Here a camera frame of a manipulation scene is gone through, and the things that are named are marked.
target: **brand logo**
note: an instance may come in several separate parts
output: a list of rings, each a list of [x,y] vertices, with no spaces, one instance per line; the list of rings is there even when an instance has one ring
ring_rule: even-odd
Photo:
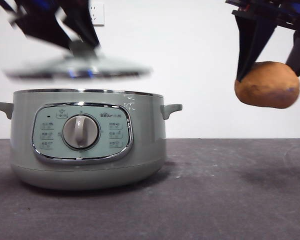
[[[114,117],[114,118],[121,118],[122,115],[121,114],[109,114],[107,112],[104,112],[104,113],[100,113],[100,117],[101,118],[111,118],[111,117]]]

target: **chrome trim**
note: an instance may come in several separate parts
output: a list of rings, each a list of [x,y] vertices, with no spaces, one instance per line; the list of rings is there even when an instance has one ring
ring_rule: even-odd
[[[164,96],[147,93],[140,91],[124,91],[124,90],[106,90],[106,89],[75,89],[75,88],[42,88],[42,89],[27,89],[15,91],[13,94],[25,94],[25,93],[105,93],[105,94],[130,94],[130,95],[143,95],[151,97],[164,98]]]
[[[38,113],[45,108],[52,108],[52,107],[61,107],[61,106],[90,106],[90,107],[103,107],[103,108],[119,108],[123,111],[125,114],[126,120],[127,120],[127,127],[128,127],[128,143],[125,146],[125,148],[113,155],[109,156],[103,156],[103,157],[91,157],[91,158],[58,158],[58,157],[51,157],[48,155],[45,155],[41,153],[34,144],[34,132],[35,132],[35,123],[37,120]],[[38,109],[35,113],[34,122],[33,122],[33,128],[32,128],[32,135],[31,135],[31,145],[33,148],[34,154],[38,157],[39,160],[42,162],[48,163],[48,164],[61,164],[61,165],[93,165],[93,164],[102,164],[102,163],[108,163],[112,161],[116,161],[119,159],[122,159],[124,156],[126,156],[129,151],[132,149],[134,143],[134,134],[133,134],[133,128],[131,123],[131,116],[129,112],[121,105],[113,105],[108,103],[93,103],[93,102],[85,102],[82,104],[82,102],[68,102],[68,103],[51,103],[51,104],[45,104],[41,108]]]

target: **wall socket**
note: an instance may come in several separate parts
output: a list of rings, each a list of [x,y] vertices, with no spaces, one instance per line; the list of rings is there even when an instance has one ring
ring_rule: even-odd
[[[105,25],[105,4],[98,0],[89,1],[89,11],[93,25]]]

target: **robotic arm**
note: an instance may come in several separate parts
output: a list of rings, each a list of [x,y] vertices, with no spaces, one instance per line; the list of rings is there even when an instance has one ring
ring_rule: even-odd
[[[251,70],[277,26],[295,30],[294,46],[286,61],[300,76],[300,0],[226,0],[238,7],[232,14],[240,32],[237,80]]]
[[[99,46],[89,13],[89,0],[14,1],[17,5],[16,10],[4,0],[0,0],[0,6],[14,14],[12,24],[16,24],[25,35],[70,49],[72,41],[60,27],[55,16],[56,11],[62,8],[66,14],[63,23],[75,31],[91,48]]]

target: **button label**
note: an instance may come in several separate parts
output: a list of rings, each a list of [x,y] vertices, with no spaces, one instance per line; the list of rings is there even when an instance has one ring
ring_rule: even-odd
[[[111,131],[111,132],[109,132],[109,138],[110,139],[122,139],[123,138],[122,131]]]
[[[44,122],[41,124],[41,130],[53,130],[54,123],[53,122]]]
[[[109,147],[111,149],[119,149],[119,148],[122,148],[122,141],[111,141],[110,144],[109,144]]]
[[[110,130],[121,130],[122,124],[120,122],[109,122],[109,129]]]
[[[54,133],[52,131],[44,131],[41,133],[40,139],[41,140],[53,140]]]
[[[43,141],[40,144],[40,148],[44,150],[53,150],[54,149],[54,143],[52,141]]]
[[[68,113],[64,109],[60,109],[55,113],[55,116],[57,119],[67,119],[68,118]]]

